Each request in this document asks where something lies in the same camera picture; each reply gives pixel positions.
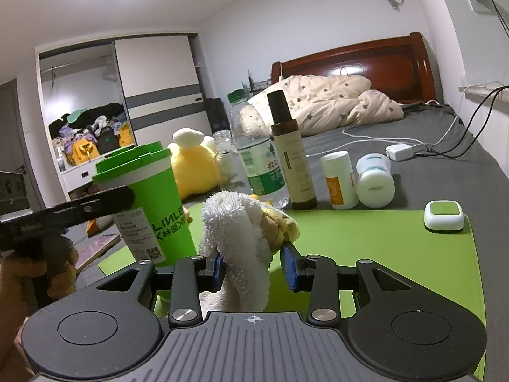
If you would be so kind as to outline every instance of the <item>barcode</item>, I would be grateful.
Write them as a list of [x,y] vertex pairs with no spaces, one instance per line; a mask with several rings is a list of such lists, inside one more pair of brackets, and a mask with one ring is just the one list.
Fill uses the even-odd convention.
[[135,260],[144,260],[147,258],[147,256],[145,255],[145,251],[143,250],[131,250],[131,253],[132,253],[132,256],[134,257]]
[[162,257],[161,251],[159,251],[159,247],[154,247],[153,249],[147,249],[147,256],[150,260],[157,260]]
[[253,166],[255,163],[253,162],[253,155],[250,151],[242,152],[242,159],[244,160],[244,165]]

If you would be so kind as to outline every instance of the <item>door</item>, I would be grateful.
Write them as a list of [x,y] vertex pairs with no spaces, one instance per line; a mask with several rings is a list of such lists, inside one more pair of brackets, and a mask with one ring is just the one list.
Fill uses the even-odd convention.
[[116,40],[115,54],[138,145],[166,146],[185,127],[211,135],[187,36]]
[[35,176],[31,169],[28,151],[19,115],[16,80],[0,85],[0,171],[24,175],[30,208],[44,206]]

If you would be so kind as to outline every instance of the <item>crosshair marking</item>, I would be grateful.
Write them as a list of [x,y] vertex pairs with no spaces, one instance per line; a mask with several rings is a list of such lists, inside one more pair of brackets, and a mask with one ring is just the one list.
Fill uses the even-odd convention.
[[249,323],[257,324],[258,322],[262,321],[263,319],[261,317],[258,317],[258,316],[251,316],[251,317],[247,318],[246,320]]

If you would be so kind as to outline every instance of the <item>white charger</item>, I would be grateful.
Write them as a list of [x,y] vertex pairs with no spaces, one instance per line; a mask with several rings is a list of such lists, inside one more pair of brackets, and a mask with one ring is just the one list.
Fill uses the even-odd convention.
[[413,146],[408,144],[394,144],[385,148],[385,155],[391,161],[399,162],[413,157]]

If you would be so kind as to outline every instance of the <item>ceiling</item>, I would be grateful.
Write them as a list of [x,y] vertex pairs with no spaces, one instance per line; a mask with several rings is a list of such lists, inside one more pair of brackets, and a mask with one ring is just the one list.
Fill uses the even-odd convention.
[[0,0],[0,83],[39,45],[120,30],[190,32],[237,0]]

